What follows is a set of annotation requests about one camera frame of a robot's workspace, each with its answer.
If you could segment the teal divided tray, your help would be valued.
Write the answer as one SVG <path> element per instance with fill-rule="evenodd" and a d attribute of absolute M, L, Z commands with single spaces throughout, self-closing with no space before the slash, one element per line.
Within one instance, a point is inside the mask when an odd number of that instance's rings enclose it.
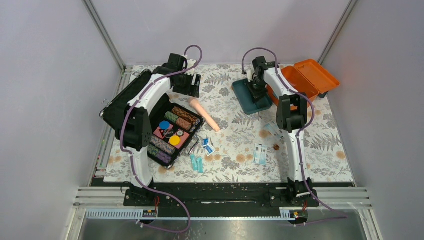
<path fill-rule="evenodd" d="M 237 80 L 232 83 L 233 91 L 236 98 L 246 115 L 252 115 L 258 112 L 268 110 L 273 105 L 271 98 L 266 95 L 259 101 L 254 102 L 254 99 L 247 86 L 248 79 Z"/>

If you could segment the blue white medicine packet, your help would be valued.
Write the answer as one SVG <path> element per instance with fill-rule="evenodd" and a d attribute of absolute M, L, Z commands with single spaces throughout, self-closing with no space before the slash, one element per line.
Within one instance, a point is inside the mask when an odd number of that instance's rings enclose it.
<path fill-rule="evenodd" d="M 264 128 L 268 130 L 276 140 L 284 138 L 283 131 L 278 127 L 274 121 L 270 121 L 264 125 Z"/>

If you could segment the orange medicine box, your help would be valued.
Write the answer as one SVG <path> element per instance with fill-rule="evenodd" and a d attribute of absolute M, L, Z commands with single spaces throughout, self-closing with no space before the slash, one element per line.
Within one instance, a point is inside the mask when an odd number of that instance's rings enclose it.
<path fill-rule="evenodd" d="M 340 82 L 314 59 L 281 68 L 282 75 L 299 92 L 313 102 L 317 97 L 337 88 Z"/>

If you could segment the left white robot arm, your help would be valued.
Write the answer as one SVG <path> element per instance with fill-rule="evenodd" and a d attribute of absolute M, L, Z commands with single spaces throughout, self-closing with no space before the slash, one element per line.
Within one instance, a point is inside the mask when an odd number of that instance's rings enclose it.
<path fill-rule="evenodd" d="M 190 97 L 200 96 L 200 79 L 192 71 L 202 61 L 203 53 L 200 52 L 198 60 L 188 60 L 185 54 L 182 55 L 186 66 L 173 63 L 178 57 L 171 56 L 166 66 L 155 69 L 146 86 L 127 102 L 129 109 L 119 131 L 120 149 L 130 158 L 131 183 L 139 187 L 135 197 L 144 206 L 155 200 L 154 190 L 148 187 L 153 180 L 148 157 L 148 145 L 153 135 L 149 114 L 168 90 Z"/>

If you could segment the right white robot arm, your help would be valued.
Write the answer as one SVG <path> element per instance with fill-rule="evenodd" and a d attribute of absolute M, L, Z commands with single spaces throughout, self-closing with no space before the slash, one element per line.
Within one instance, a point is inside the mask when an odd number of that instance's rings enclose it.
<path fill-rule="evenodd" d="M 275 61 L 264 56 L 252 61 L 253 72 L 248 73 L 247 89 L 254 103 L 268 95 L 269 86 L 278 97 L 276 124 L 283 131 L 288 152 L 289 177 L 287 201 L 301 205 L 307 195 L 312 195 L 312 180 L 306 176 L 304 130 L 308 126 L 308 97 L 298 92 L 286 78 Z"/>

